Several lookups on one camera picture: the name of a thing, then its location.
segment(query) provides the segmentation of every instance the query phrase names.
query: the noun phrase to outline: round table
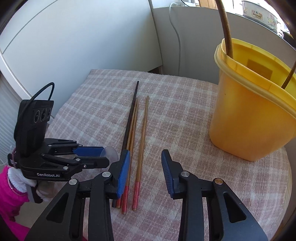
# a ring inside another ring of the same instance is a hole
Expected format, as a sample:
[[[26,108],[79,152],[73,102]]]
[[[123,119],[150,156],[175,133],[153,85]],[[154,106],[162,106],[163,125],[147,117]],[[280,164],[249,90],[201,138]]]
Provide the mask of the round table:
[[[84,146],[113,146],[121,151],[131,100],[138,89],[139,114],[128,213],[111,208],[114,239],[177,240],[181,200],[167,192],[161,166],[161,151],[205,180],[222,178],[241,199],[268,238],[276,232],[289,203],[292,176],[284,148],[249,162],[215,147],[209,139],[217,85],[199,80],[122,70],[92,70],[86,81],[63,105],[46,137],[77,140]],[[141,138],[145,98],[149,95],[146,146],[141,192],[136,212],[131,211],[135,171]],[[91,179],[99,170],[83,170],[74,177]],[[88,201],[84,236],[87,237]],[[205,240],[208,222],[204,205]]]

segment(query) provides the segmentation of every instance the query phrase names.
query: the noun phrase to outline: yellow bucket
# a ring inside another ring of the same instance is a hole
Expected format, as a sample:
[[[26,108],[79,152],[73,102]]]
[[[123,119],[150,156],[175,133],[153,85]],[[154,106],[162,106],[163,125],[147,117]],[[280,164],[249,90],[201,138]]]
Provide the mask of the yellow bucket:
[[[296,135],[296,74],[284,90],[285,63],[244,41],[232,44],[233,59],[224,39],[215,51],[220,74],[209,135],[220,149],[256,161]]]

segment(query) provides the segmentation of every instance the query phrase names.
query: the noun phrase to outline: bracelet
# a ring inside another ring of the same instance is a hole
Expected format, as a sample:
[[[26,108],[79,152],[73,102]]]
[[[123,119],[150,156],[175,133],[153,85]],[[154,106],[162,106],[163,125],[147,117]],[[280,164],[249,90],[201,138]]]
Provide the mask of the bracelet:
[[[17,194],[18,196],[25,196],[25,195],[26,195],[26,193],[24,193],[24,194],[19,194],[19,193],[17,193],[17,192],[14,190],[15,188],[12,186],[12,184],[11,184],[9,178],[8,178],[8,175],[7,175],[7,181],[8,181],[8,185],[9,185],[10,189],[11,189],[15,194]]]

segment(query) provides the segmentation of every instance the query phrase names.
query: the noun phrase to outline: silver bolt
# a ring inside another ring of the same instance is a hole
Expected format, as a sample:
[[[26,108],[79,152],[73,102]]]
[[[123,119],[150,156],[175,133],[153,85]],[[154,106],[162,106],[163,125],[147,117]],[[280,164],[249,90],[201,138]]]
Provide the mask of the silver bolt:
[[[70,185],[75,185],[77,183],[77,179],[71,179],[70,181],[69,181],[69,184]]]
[[[190,175],[190,173],[187,171],[181,172],[181,176],[183,176],[183,177],[189,177],[189,175]]]
[[[102,176],[103,177],[110,177],[111,176],[111,172],[103,172]]]
[[[221,185],[223,183],[223,180],[221,178],[216,178],[215,183]]]

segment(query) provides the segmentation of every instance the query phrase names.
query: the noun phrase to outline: magenta jacket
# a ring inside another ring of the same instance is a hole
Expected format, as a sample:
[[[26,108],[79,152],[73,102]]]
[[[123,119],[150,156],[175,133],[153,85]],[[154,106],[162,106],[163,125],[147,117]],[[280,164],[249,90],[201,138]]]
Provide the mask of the magenta jacket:
[[[18,240],[24,241],[30,229],[16,223],[15,216],[19,214],[24,202],[28,202],[29,199],[27,194],[24,195],[16,189],[11,190],[8,184],[8,169],[9,167],[5,167],[0,174],[0,215]]]

